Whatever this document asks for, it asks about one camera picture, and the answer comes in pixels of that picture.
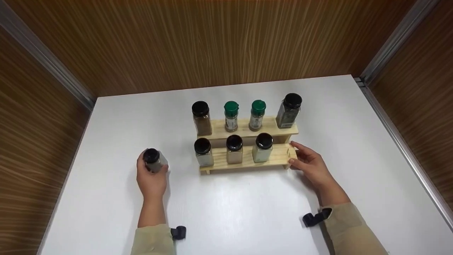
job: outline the white tabletop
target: white tabletop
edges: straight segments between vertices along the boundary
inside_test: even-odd
[[[43,255],[128,255],[142,197],[135,161],[155,147],[169,161],[168,224],[187,227],[178,255],[328,254],[315,194],[292,170],[201,176],[191,105],[211,118],[255,99],[276,115],[285,94],[304,99],[293,139],[322,154],[389,254],[453,254],[453,234],[351,76],[252,83],[99,98],[42,246]]]

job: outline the rack shelf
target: rack shelf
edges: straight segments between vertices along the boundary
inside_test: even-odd
[[[211,174],[212,170],[261,167],[261,166],[283,166],[284,169],[288,169],[289,168],[288,160],[292,157],[296,157],[296,151],[291,145],[287,143],[274,144],[269,160],[263,163],[253,162],[252,146],[243,147],[242,163],[240,164],[227,163],[226,148],[214,148],[212,149],[212,155],[214,157],[214,165],[211,167],[200,167],[200,171],[205,171],[207,174]]]
[[[264,116],[262,128],[259,131],[251,131],[249,129],[249,119],[243,118],[237,120],[238,128],[235,132],[227,132],[225,130],[224,119],[213,119],[211,120],[212,135],[209,136],[198,136],[197,138],[207,138],[211,141],[212,147],[224,147],[225,141],[228,136],[236,134],[244,139],[245,145],[252,143],[247,142],[247,138],[256,137],[260,133],[268,133],[274,138],[274,144],[276,143],[288,143],[291,135],[299,133],[297,125],[294,124],[290,128],[278,128],[275,116]]]

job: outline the wood grain panel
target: wood grain panel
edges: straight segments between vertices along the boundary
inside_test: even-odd
[[[453,209],[453,1],[438,3],[371,89]]]
[[[415,0],[7,0],[96,96],[359,76]]]
[[[36,254],[88,116],[0,28],[0,254]]]

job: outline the forearm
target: forearm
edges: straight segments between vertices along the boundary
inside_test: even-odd
[[[166,224],[165,209],[162,199],[145,199],[137,227]]]
[[[332,213],[324,221],[336,255],[387,255],[386,250],[352,203],[327,205]]]
[[[144,199],[131,255],[174,255],[162,199]]]
[[[318,192],[321,206],[341,205],[351,202],[343,188],[334,180],[332,180],[332,183],[320,187]]]

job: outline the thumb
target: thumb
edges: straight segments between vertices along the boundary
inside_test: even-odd
[[[161,173],[161,174],[166,174],[168,171],[169,171],[169,166],[168,166],[168,165],[163,165],[163,166],[160,168],[159,173]]]
[[[310,165],[300,161],[299,159],[290,158],[288,160],[288,163],[291,164],[292,166],[294,166],[295,168],[300,169],[304,173],[310,171],[309,170],[310,169]]]

